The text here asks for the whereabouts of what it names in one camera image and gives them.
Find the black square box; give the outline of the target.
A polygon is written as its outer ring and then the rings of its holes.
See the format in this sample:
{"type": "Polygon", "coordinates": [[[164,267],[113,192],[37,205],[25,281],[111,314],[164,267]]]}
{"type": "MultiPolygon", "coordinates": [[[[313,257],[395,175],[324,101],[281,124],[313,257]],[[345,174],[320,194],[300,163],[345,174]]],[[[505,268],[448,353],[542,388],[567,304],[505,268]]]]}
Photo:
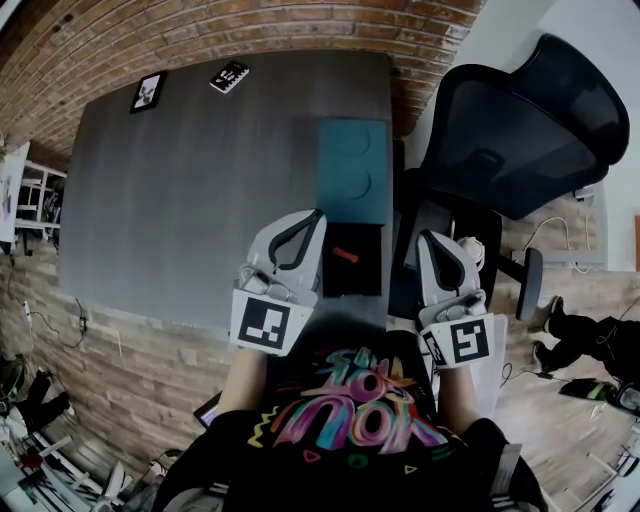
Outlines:
{"type": "Polygon", "coordinates": [[[382,285],[381,226],[329,223],[322,251],[322,289],[325,297],[380,296],[382,285]],[[333,253],[339,247],[359,257],[353,264],[333,253]]]}

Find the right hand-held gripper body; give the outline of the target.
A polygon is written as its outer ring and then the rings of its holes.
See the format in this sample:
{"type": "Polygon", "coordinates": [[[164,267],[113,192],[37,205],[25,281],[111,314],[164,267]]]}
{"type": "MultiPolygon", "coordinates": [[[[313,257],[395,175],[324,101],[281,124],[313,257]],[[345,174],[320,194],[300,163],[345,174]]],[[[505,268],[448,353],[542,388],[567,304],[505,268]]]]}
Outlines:
{"type": "Polygon", "coordinates": [[[454,369],[492,355],[494,315],[484,298],[483,292],[470,292],[419,312],[420,336],[436,368],[454,369]]]}

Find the person's right forearm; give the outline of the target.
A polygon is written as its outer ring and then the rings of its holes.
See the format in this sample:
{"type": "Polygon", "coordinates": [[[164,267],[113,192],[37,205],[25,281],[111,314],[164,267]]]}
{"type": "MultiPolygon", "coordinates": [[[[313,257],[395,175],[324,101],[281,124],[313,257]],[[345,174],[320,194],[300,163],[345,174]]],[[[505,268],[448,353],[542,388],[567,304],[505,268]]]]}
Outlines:
{"type": "Polygon", "coordinates": [[[480,419],[477,395],[468,366],[440,371],[438,411],[443,424],[458,436],[480,419]]]}

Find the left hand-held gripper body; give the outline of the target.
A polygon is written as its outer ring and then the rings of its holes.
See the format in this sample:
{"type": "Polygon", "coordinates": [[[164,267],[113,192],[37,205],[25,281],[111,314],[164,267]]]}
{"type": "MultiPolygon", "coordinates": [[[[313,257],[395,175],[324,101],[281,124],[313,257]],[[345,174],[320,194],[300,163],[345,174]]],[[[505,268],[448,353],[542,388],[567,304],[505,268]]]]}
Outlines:
{"type": "Polygon", "coordinates": [[[309,321],[317,294],[257,266],[240,267],[232,294],[230,342],[286,356],[309,321]]]}

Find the white board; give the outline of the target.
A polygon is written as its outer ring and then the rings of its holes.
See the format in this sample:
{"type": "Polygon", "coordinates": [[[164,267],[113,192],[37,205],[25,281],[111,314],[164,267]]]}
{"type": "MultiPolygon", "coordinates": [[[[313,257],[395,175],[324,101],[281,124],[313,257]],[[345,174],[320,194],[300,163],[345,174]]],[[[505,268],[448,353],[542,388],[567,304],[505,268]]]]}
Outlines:
{"type": "Polygon", "coordinates": [[[0,163],[0,242],[14,241],[17,204],[30,143],[8,153],[0,163]]]}

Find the black graphic t-shirt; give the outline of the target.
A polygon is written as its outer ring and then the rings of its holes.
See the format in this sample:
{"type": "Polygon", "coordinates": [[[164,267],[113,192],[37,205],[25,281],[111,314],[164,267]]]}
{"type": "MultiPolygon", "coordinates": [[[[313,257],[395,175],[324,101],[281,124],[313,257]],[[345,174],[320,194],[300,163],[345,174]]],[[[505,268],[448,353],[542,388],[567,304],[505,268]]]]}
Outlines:
{"type": "Polygon", "coordinates": [[[517,445],[487,418],[458,436],[414,334],[308,330],[269,359],[260,407],[216,415],[152,512],[548,512],[517,445]]]}

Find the black mesh office chair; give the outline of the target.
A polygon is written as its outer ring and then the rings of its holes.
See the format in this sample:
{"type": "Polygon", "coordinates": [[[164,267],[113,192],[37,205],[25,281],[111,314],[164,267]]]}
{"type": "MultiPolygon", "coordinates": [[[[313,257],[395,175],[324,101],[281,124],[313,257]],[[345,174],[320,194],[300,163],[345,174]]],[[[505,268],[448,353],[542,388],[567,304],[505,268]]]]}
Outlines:
{"type": "Polygon", "coordinates": [[[422,163],[396,170],[398,226],[389,312],[412,319],[425,305],[417,239],[424,230],[473,237],[485,247],[480,283],[516,280],[516,315],[527,320],[540,296],[543,257],[501,254],[502,220],[519,220],[553,200],[602,181],[624,156],[626,107],[599,69],[563,39],[542,35],[515,71],[479,64],[450,70],[436,95],[422,163]]]}

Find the black picture frame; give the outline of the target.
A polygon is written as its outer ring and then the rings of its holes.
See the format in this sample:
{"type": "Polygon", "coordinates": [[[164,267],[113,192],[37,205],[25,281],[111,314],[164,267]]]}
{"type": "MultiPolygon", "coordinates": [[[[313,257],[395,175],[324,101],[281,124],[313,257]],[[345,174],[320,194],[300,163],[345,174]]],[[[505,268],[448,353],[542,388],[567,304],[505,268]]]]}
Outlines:
{"type": "Polygon", "coordinates": [[[131,104],[130,114],[153,109],[157,105],[167,75],[168,72],[162,70],[140,80],[131,104]]]}

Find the white shelf rack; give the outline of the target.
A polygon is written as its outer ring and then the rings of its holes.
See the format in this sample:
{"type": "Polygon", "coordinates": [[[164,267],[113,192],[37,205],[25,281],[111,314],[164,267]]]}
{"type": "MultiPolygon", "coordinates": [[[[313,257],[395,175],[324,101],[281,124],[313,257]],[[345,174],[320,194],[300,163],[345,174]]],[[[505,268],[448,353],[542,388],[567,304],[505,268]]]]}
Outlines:
{"type": "Polygon", "coordinates": [[[59,234],[62,196],[68,174],[35,163],[24,164],[15,226],[21,230],[38,232],[45,242],[52,242],[59,234]]]}

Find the green and black bag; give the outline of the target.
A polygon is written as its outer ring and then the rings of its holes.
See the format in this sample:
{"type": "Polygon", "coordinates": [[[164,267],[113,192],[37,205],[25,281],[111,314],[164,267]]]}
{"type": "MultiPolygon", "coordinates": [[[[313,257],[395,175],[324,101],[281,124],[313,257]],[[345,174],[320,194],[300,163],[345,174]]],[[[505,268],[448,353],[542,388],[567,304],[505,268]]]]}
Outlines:
{"type": "Polygon", "coordinates": [[[571,398],[607,402],[615,398],[618,388],[610,382],[595,378],[572,379],[558,393],[571,398]]]}

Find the person's left forearm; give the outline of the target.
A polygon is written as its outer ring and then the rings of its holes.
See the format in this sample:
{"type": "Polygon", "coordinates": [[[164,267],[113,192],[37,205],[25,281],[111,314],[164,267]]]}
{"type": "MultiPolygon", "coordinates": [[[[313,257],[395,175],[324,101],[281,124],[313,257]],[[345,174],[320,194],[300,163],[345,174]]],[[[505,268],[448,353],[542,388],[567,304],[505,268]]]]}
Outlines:
{"type": "Polygon", "coordinates": [[[260,407],[268,362],[264,352],[249,348],[237,351],[218,402],[218,416],[233,411],[255,411],[260,407]]]}

